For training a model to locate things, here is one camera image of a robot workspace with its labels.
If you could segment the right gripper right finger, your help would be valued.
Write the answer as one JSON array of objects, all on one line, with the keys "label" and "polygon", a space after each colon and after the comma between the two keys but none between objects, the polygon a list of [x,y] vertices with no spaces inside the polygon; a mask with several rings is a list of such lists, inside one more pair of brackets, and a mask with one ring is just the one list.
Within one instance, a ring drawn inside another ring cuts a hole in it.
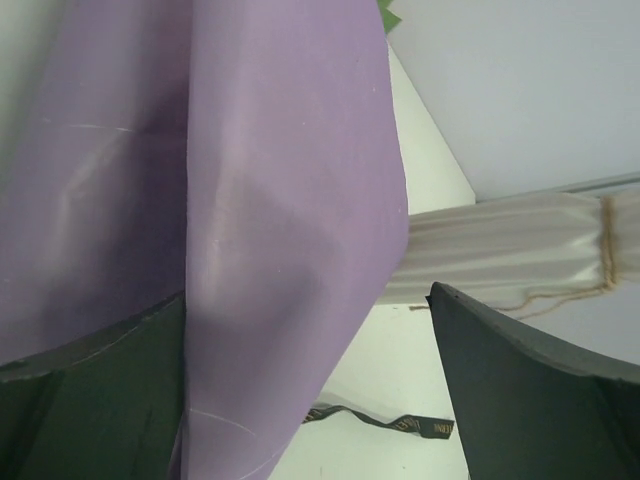
[{"label": "right gripper right finger", "polygon": [[638,478],[638,365],[442,283],[427,301],[470,478]]}]

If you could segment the black ribbon gold lettering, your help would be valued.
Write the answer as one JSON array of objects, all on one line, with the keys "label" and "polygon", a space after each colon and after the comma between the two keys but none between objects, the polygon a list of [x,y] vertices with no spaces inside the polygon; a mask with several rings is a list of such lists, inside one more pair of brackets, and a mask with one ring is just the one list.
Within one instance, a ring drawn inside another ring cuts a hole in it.
[{"label": "black ribbon gold lettering", "polygon": [[302,424],[323,421],[339,413],[349,413],[360,422],[376,428],[415,435],[422,439],[448,440],[455,429],[455,421],[450,419],[403,414],[396,419],[382,421],[345,405],[329,404],[320,404],[312,407]]}]

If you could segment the pink rose stem one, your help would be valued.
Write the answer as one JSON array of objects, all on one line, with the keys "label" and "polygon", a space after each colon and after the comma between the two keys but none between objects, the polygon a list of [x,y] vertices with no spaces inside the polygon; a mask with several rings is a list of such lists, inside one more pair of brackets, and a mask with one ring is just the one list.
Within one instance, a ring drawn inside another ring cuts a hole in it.
[{"label": "pink rose stem one", "polygon": [[384,33],[388,35],[393,31],[401,22],[402,19],[391,10],[393,0],[378,0],[378,8],[382,18]]}]

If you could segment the purple wrapping paper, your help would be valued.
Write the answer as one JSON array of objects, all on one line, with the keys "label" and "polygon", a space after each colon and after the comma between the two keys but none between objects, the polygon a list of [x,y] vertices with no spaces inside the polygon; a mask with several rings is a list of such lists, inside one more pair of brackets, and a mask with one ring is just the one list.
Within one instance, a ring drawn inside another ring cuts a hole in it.
[{"label": "purple wrapping paper", "polygon": [[167,479],[266,479],[407,245],[373,1],[69,1],[1,197],[1,367],[185,298]]}]

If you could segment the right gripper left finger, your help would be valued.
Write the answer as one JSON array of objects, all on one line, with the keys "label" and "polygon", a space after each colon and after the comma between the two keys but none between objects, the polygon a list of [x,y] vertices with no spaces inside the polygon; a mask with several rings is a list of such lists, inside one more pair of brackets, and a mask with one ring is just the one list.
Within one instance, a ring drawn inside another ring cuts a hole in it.
[{"label": "right gripper left finger", "polygon": [[167,479],[184,410],[185,298],[1,367],[4,479]]}]

